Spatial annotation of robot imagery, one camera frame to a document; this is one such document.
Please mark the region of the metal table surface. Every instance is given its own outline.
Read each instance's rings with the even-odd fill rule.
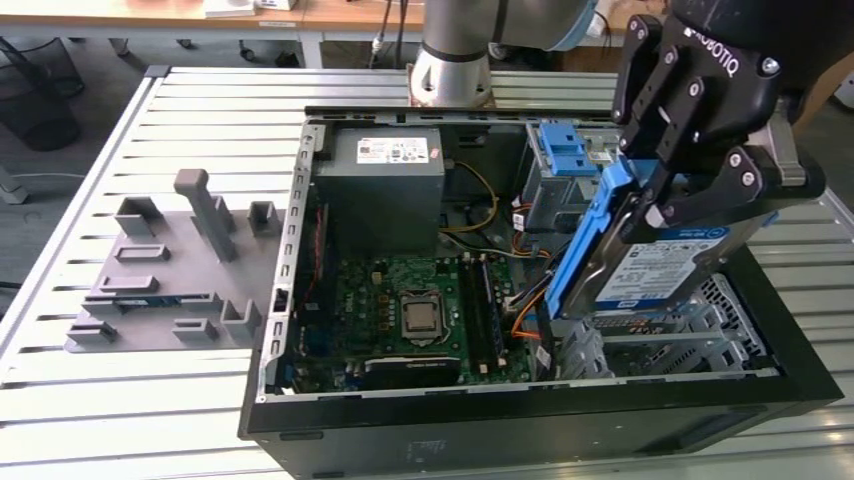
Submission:
[[[2,478],[287,478],[236,437],[250,351],[63,351],[119,231],[124,195],[188,209],[182,168],[231,208],[286,207],[306,105],[406,105],[398,72],[175,68],[143,80],[0,323]],[[602,108],[610,75],[495,73],[501,107]],[[782,212],[751,249],[846,398],[689,456],[483,472],[483,478],[854,478],[854,244],[826,194]]]

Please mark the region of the screw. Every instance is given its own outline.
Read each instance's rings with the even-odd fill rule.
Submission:
[[[777,72],[780,72],[780,63],[772,57],[766,57],[762,60],[762,73],[774,75]]]
[[[745,172],[745,175],[742,175],[742,185],[749,187],[750,185],[754,184],[755,181],[757,181],[757,176],[750,172]]]

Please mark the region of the floor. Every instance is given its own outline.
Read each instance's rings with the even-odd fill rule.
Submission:
[[[0,164],[12,174],[87,173],[147,65],[271,67],[283,49],[299,50],[290,42],[247,42],[258,57],[255,64],[250,64],[238,54],[236,41],[196,42],[195,48],[186,50],[172,40],[132,40],[132,55],[126,59],[115,56],[106,40],[66,45],[87,83],[87,91],[71,101],[83,136],[60,151],[36,153],[0,129]],[[327,67],[365,67],[367,44],[327,42],[323,48]],[[409,46],[405,56],[411,57],[414,52],[414,46]],[[385,52],[383,57],[390,62],[391,54]],[[801,137],[849,207],[854,205],[854,143],[849,139],[853,133],[854,114],[828,105]],[[80,183],[71,177],[27,177],[20,181],[31,194],[27,204],[0,203],[0,281],[7,282],[23,282]],[[0,289],[0,312],[8,308],[12,295],[14,291]]]

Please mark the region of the cable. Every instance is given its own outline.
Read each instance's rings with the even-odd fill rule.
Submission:
[[[490,223],[493,223],[493,220],[495,219],[495,215],[498,215],[498,196],[495,195],[495,190],[493,190],[493,186],[490,185],[490,182],[486,181],[486,178],[483,178],[483,175],[478,173],[478,171],[471,167],[471,165],[469,165],[465,162],[457,162],[457,165],[466,168],[466,170],[469,170],[473,173],[473,175],[478,177],[478,180],[481,181],[486,189],[490,191],[490,198],[493,199],[493,209],[490,210],[490,215],[486,217],[486,220],[483,222],[478,223],[477,225],[470,225],[467,227],[442,228],[439,229],[439,231],[443,233],[449,233],[449,232],[462,233],[462,232],[474,232],[475,230],[481,230]]]
[[[546,284],[551,280],[551,277],[554,277],[554,272],[550,270],[549,272],[546,272],[546,275],[543,275],[539,280],[531,284],[529,288],[526,288],[510,300],[507,300],[507,305],[513,306],[517,303],[522,302],[522,300],[527,299],[531,293],[539,291],[539,289],[546,286]]]
[[[386,40],[386,27],[389,26],[389,14],[391,13],[391,0],[386,0],[386,13],[383,14],[383,25],[379,28],[379,33],[374,42],[371,42],[371,59],[369,60],[369,68],[374,68],[374,63],[379,57],[379,52],[383,48],[383,40]]]
[[[466,225],[467,226],[474,226],[475,225],[475,221],[471,218],[471,206],[473,206],[474,202],[471,204],[469,204],[466,206]],[[486,233],[483,233],[483,230],[475,230],[474,232],[475,235],[478,235],[481,237],[481,240],[483,240],[483,243],[486,244],[487,248],[498,248],[498,245],[495,245],[495,242],[493,242],[493,240],[490,240],[490,237],[487,236]]]
[[[395,46],[395,70],[401,68],[401,52],[403,49],[403,26],[406,24],[406,9],[410,0],[401,0],[401,28],[398,29],[398,45]]]
[[[602,29],[602,33],[605,35],[605,41],[602,43],[602,57],[605,57],[610,51],[609,49],[613,46],[613,35],[611,35],[611,24],[609,23],[609,19],[605,15],[602,15],[602,13],[599,13],[598,11],[594,10],[594,12],[597,14],[597,16],[602,19],[602,23],[605,23],[605,28]]]
[[[453,235],[447,232],[442,232],[442,235],[445,235],[449,240],[451,240],[451,242],[463,250],[473,250],[475,252],[483,252],[483,253],[494,253],[497,255],[503,255],[505,257],[510,257],[510,258],[521,258],[523,260],[529,260],[531,257],[525,256],[525,255],[515,255],[510,252],[505,252],[503,250],[498,250],[495,248],[478,248],[475,247],[473,244],[465,242],[463,240],[461,240],[461,238],[457,235]]]
[[[12,175],[14,178],[20,177],[71,177],[71,178],[86,178],[86,175],[80,175],[78,173],[19,173],[18,175]]]
[[[543,298],[545,294],[546,294],[546,289],[543,288],[539,291],[539,293],[537,294],[537,296],[531,299],[529,304],[525,306],[522,311],[519,312],[519,316],[517,317],[517,321],[513,323],[513,328],[510,329],[510,335],[511,336],[535,338],[537,340],[539,340],[539,335],[537,333],[519,331],[519,327],[522,326],[522,320],[525,320],[525,316],[531,311],[531,308],[534,308],[534,304]]]
[[[546,265],[543,265],[543,270],[542,270],[542,274],[539,276],[539,279],[531,283],[531,286],[525,289],[521,293],[518,293],[510,300],[509,300],[509,305],[515,305],[517,303],[522,302],[529,295],[531,295],[533,292],[535,292],[537,290],[539,290],[551,280],[551,278],[555,275],[555,272],[553,270],[555,264],[561,261],[561,259],[563,258],[563,254],[566,253],[567,248],[570,247],[570,241],[567,241],[561,248],[558,249],[558,251],[555,252],[555,254],[551,256],[551,258],[549,259],[549,262],[546,262]]]
[[[513,241],[511,243],[511,247],[513,247],[513,253],[518,254],[518,255],[531,255],[533,250],[522,250],[522,248],[519,248],[519,239],[522,238],[522,232],[517,230],[517,233],[514,233],[513,235]],[[539,252],[537,252],[537,256],[539,258],[551,258],[551,253],[549,253],[549,250],[546,249],[541,249]]]

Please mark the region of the robotic arm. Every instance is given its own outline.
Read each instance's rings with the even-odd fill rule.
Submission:
[[[490,100],[490,42],[569,50],[585,36],[595,0],[430,0],[413,67],[413,100],[429,107],[479,107]]]
[[[854,3],[674,0],[671,8],[663,25],[630,20],[611,111],[626,159],[603,172],[550,285],[553,318],[678,308],[777,210],[825,190],[790,122],[854,50]],[[651,173],[637,172],[641,163]],[[650,293],[637,275],[621,281],[643,270],[633,258],[674,245],[697,252],[655,277],[666,288]]]

